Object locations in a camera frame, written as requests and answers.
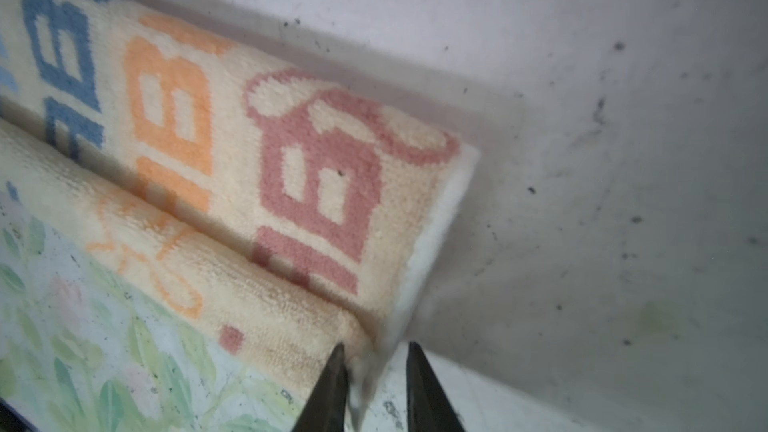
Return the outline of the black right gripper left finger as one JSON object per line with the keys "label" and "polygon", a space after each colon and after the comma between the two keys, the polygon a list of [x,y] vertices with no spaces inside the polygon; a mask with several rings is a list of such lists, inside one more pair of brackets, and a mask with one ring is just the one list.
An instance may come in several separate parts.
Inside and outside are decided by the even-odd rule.
{"label": "black right gripper left finger", "polygon": [[293,432],[343,432],[349,393],[349,372],[345,347],[338,343],[332,350]]}

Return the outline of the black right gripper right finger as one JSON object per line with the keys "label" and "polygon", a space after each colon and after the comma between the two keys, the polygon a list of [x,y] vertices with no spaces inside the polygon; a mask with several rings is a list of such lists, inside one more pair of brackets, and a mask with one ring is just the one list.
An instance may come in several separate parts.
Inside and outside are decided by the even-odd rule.
{"label": "black right gripper right finger", "polygon": [[458,414],[417,342],[408,344],[406,394],[409,432],[464,432]]}

